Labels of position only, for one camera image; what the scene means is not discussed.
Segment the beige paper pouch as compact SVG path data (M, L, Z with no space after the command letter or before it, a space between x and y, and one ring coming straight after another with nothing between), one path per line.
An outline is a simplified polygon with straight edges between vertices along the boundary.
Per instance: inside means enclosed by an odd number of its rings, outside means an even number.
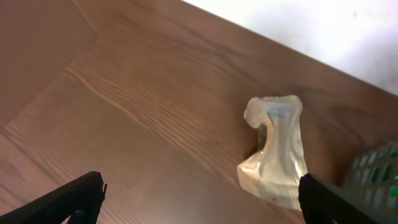
M259 131L257 152L237 166L241 188L275 205L300 210L299 182L308 170L296 95L251 98L244 119Z

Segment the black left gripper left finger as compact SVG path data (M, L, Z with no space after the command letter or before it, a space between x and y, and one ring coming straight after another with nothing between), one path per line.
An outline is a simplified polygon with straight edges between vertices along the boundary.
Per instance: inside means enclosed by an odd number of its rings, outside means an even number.
M107 184L100 172L91 171L81 177L1 215L1 223L81 223L96 224L105 200Z

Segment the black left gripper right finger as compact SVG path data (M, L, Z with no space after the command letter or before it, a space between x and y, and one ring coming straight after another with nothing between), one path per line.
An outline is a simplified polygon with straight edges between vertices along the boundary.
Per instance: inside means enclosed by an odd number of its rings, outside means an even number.
M300 178L298 200L306 223L382 223L378 211L311 174Z

